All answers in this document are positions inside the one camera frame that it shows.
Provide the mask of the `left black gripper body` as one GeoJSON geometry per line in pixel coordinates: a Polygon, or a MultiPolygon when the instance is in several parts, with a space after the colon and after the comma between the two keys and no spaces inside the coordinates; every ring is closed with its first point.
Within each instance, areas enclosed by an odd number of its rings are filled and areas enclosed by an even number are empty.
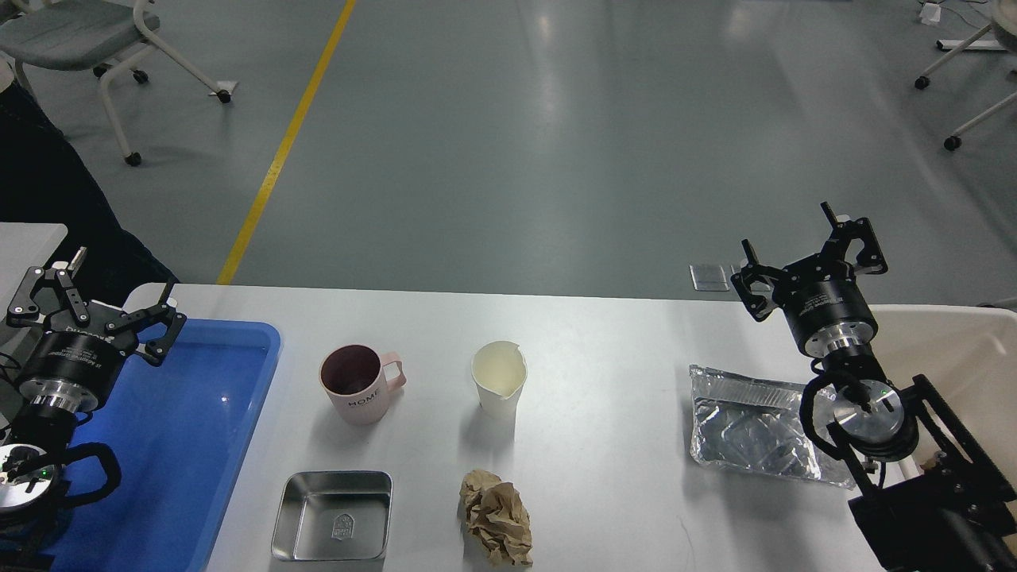
{"type": "Polygon", "coordinates": [[[50,329],[29,354],[17,376],[17,390],[26,401],[58,396],[76,402],[79,412],[106,405],[127,361],[127,349],[116,346],[124,334],[106,333],[106,325],[124,314],[105,303],[89,303],[88,325],[73,325],[66,311],[53,314],[50,329]]]}

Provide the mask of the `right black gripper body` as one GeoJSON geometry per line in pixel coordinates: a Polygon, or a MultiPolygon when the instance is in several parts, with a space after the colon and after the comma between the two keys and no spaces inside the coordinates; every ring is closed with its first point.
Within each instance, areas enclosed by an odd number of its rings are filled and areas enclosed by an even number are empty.
{"type": "Polygon", "coordinates": [[[803,258],[783,271],[787,278],[775,286],[775,303],[802,354],[823,358],[837,339],[850,345],[874,339],[878,323],[857,286],[853,265],[803,258]]]}

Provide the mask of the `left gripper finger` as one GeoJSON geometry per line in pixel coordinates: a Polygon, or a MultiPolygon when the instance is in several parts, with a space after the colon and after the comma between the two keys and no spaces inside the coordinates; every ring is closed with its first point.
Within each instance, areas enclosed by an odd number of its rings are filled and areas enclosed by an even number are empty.
{"type": "Polygon", "coordinates": [[[51,267],[32,265],[15,290],[6,311],[6,325],[29,328],[44,325],[59,311],[70,311],[77,326],[89,325],[87,301],[74,284],[74,278],[87,258],[88,249],[79,249],[71,261],[58,261],[51,267]]]}
{"type": "Polygon", "coordinates": [[[120,311],[106,320],[106,340],[123,356],[138,356],[153,367],[163,365],[188,317],[171,297],[174,283],[167,283],[157,301],[135,311],[120,311]]]}

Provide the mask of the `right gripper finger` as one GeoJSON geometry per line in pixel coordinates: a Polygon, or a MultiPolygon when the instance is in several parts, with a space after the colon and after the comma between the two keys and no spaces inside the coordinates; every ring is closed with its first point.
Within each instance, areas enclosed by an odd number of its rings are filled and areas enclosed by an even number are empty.
{"type": "Polygon", "coordinates": [[[731,275],[730,283],[747,313],[760,323],[775,309],[783,307],[785,290],[791,283],[791,272],[761,264],[747,239],[741,240],[741,246],[745,262],[740,270],[731,275]]]}
{"type": "Polygon", "coordinates": [[[832,279],[886,274],[886,258],[868,217],[842,220],[828,202],[820,203],[820,207],[831,228],[820,249],[823,274],[829,274],[832,279]]]}

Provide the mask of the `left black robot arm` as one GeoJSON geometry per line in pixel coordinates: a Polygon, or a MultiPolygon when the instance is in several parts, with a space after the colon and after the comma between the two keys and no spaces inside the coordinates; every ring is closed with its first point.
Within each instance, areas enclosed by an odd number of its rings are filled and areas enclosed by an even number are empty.
{"type": "Polygon", "coordinates": [[[106,405],[128,358],[163,365],[188,320],[171,298],[174,280],[138,311],[86,300],[74,285],[86,255],[29,267],[6,309],[8,327],[40,337],[12,381],[23,405],[2,428],[4,571],[50,570],[54,557],[43,550],[60,519],[120,485],[112,449],[73,445],[74,432],[106,405]]]}

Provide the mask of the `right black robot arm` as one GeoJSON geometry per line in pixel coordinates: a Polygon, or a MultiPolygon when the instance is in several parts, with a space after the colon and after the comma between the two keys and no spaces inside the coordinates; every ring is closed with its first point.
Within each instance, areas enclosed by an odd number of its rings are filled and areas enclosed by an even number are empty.
{"type": "Polygon", "coordinates": [[[896,386],[872,348],[878,322],[858,286],[887,263],[868,218],[822,203],[829,237],[782,267],[744,263],[730,282],[758,322],[781,311],[814,377],[803,434],[860,489],[855,524],[886,571],[1013,571],[1015,488],[925,374],[896,386]]]}

